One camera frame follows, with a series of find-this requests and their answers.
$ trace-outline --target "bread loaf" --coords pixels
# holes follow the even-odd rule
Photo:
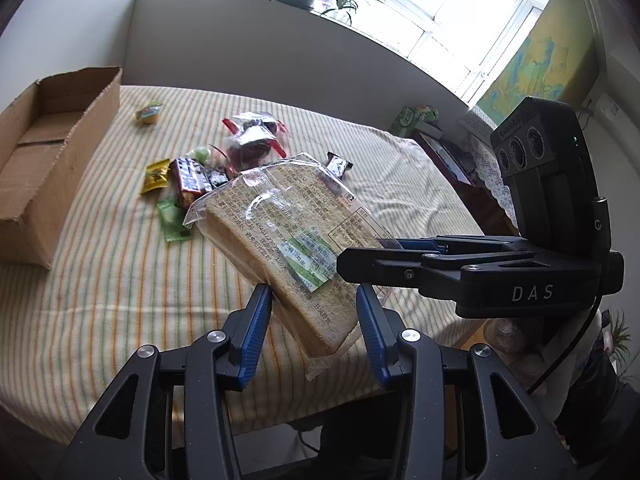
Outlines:
[[[357,323],[356,285],[338,274],[310,290],[281,252],[309,228],[334,258],[347,247],[381,247],[388,235],[362,204],[308,155],[247,171],[207,202],[204,231],[250,280],[269,283],[279,317],[309,357],[337,351]]]

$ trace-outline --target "bed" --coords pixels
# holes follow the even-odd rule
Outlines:
[[[134,112],[164,103],[158,124],[136,126]],[[120,367],[142,344],[189,345],[221,327],[252,292],[199,232],[167,243],[156,214],[162,194],[140,196],[147,164],[199,144],[220,144],[221,120],[265,110],[290,130],[289,153],[353,162],[344,183],[396,237],[481,234],[431,160],[407,139],[281,104],[191,89],[123,86],[120,110],[94,153],[66,218],[51,270],[0,264],[0,403],[23,423],[69,442]],[[397,289],[385,305],[440,344],[478,328],[454,303]],[[305,357],[271,319],[257,375],[229,395],[242,433],[326,410],[376,391],[358,341],[329,370],[305,379]],[[174,421],[180,431],[180,395]]]

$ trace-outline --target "blue gripper pad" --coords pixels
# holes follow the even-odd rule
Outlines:
[[[250,322],[242,344],[235,348],[240,354],[240,366],[238,371],[238,383],[242,389],[255,377],[255,369],[258,366],[262,343],[267,333],[269,318],[271,317],[271,287],[257,285],[249,299],[244,315],[250,316]]]
[[[365,293],[362,285],[356,292],[356,311],[360,321],[360,330],[367,347],[369,364],[373,376],[380,386],[386,387],[390,381],[391,374],[386,364],[386,347],[380,326],[373,313],[373,306]]]
[[[398,238],[403,249],[412,251],[429,251],[446,254],[444,247],[440,247],[432,238]]]

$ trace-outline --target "das logo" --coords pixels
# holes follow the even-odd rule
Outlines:
[[[550,300],[551,296],[553,295],[553,288],[554,286],[549,284],[547,285],[544,289],[542,289],[542,286],[540,286],[540,299],[541,300]],[[538,286],[534,285],[531,290],[529,290],[529,288],[527,287],[527,290],[529,291],[528,295],[525,294],[526,290],[519,286],[516,285],[513,287],[513,296],[511,297],[511,301],[520,301],[522,298],[524,298],[526,296],[527,301],[531,301],[531,300],[537,300],[538,299]]]

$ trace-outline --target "chocolate bar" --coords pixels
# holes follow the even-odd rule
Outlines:
[[[326,168],[340,180],[342,180],[342,176],[347,170],[353,168],[353,164],[351,164],[348,160],[340,158],[335,153],[327,152],[326,156],[329,157]]]
[[[171,164],[178,186],[178,206],[181,208],[188,209],[193,202],[213,189],[197,160],[176,158]]]

